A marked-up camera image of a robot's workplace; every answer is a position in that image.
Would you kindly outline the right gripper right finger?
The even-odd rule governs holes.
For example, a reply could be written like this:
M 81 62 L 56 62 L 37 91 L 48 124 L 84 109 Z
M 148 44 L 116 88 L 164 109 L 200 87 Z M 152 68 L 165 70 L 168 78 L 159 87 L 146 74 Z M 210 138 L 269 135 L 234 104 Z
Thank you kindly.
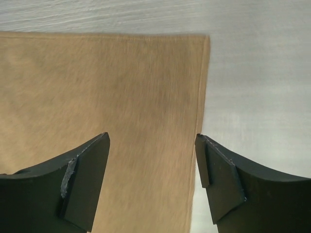
M 309 178 L 258 164 L 202 134 L 195 139 L 195 151 L 218 232 L 310 232 Z

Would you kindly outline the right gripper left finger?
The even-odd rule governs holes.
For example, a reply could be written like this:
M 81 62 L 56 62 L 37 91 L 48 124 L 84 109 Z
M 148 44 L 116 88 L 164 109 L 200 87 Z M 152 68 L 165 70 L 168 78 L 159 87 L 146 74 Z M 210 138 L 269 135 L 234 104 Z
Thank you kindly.
M 102 133 L 38 165 L 1 174 L 1 232 L 91 232 L 109 148 Z

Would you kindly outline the brown cloth napkin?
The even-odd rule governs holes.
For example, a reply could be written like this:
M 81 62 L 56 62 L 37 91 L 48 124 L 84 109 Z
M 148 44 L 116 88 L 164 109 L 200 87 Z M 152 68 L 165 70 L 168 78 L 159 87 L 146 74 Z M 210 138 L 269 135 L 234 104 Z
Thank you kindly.
M 0 34 L 0 170 L 107 132 L 95 233 L 187 233 L 207 35 Z

